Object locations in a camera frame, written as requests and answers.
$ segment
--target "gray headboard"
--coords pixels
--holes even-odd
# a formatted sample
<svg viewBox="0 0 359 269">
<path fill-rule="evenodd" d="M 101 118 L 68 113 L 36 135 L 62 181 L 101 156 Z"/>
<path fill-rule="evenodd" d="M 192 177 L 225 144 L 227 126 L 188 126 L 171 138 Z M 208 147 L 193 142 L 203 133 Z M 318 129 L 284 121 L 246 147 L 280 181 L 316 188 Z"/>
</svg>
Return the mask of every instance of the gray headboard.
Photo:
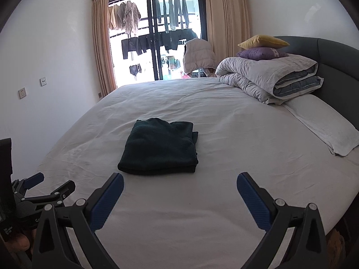
<svg viewBox="0 0 359 269">
<path fill-rule="evenodd" d="M 280 36 L 290 44 L 281 50 L 319 63 L 323 86 L 314 95 L 332 106 L 359 130 L 359 50 L 331 40 Z"/>
</svg>

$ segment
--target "electrical outlet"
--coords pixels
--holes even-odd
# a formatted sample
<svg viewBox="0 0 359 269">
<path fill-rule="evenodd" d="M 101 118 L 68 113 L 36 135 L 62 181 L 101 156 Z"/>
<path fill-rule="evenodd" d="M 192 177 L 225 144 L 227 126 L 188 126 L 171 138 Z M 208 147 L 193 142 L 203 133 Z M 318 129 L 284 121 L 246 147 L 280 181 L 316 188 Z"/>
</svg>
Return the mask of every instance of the electrical outlet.
<svg viewBox="0 0 359 269">
<path fill-rule="evenodd" d="M 46 77 L 43 77 L 43 78 L 40 79 L 40 84 L 41 84 L 41 86 L 47 84 Z"/>
<path fill-rule="evenodd" d="M 26 96 L 26 90 L 25 88 L 22 88 L 19 90 L 20 99 L 23 99 Z"/>
</svg>

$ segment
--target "white bed sheet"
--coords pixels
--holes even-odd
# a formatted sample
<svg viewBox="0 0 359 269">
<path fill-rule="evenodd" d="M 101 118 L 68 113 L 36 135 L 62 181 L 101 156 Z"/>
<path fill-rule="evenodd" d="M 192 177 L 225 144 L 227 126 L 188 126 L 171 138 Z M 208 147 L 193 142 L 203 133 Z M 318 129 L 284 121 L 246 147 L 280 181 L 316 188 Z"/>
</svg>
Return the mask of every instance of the white bed sheet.
<svg viewBox="0 0 359 269">
<path fill-rule="evenodd" d="M 71 179 L 76 190 L 67 204 L 87 198 L 118 172 L 135 121 L 151 117 L 193 122 L 199 164 L 194 174 L 122 173 L 125 189 L 96 232 L 121 269 L 240 268 L 264 235 L 236 189 L 243 171 L 273 198 L 293 206 L 316 203 L 326 233 L 359 190 L 358 147 L 346 157 L 333 156 L 284 107 L 262 104 L 217 78 L 201 78 L 112 92 L 58 141 L 38 168 L 45 181 L 28 195 L 49 193 Z"/>
</svg>

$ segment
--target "folded sweater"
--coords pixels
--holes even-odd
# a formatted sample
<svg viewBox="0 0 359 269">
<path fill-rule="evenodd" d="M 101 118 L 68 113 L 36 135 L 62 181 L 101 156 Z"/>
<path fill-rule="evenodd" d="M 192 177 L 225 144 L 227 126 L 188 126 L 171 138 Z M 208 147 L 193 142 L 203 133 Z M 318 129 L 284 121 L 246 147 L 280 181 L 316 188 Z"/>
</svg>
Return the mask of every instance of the folded sweater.
<svg viewBox="0 0 359 269">
<path fill-rule="evenodd" d="M 159 118 L 137 120 L 118 164 L 120 171 L 135 175 L 195 172 L 198 132 L 193 123 L 168 123 Z"/>
</svg>

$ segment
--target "bed sheet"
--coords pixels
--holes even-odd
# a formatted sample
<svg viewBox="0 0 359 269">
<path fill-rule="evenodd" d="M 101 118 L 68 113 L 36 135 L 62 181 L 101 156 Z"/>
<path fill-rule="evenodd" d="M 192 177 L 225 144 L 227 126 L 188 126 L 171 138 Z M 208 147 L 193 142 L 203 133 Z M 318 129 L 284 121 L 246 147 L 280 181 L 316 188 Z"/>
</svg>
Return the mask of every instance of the bed sheet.
<svg viewBox="0 0 359 269">
<path fill-rule="evenodd" d="M 121 269 L 240 268 L 264 235 L 236 189 L 243 171 L 273 198 L 293 206 L 316 203 L 326 233 L 358 192 L 358 147 L 347 157 L 333 156 L 284 107 L 262 104 L 217 78 L 200 78 L 128 85 L 106 96 L 46 156 L 38 168 L 45 180 L 29 195 L 71 179 L 76 190 L 66 203 L 87 198 L 119 172 L 135 121 L 151 117 L 193 122 L 199 164 L 194 174 L 122 173 L 125 189 L 96 231 Z M 75 250 L 89 268 L 78 244 Z"/>
</svg>

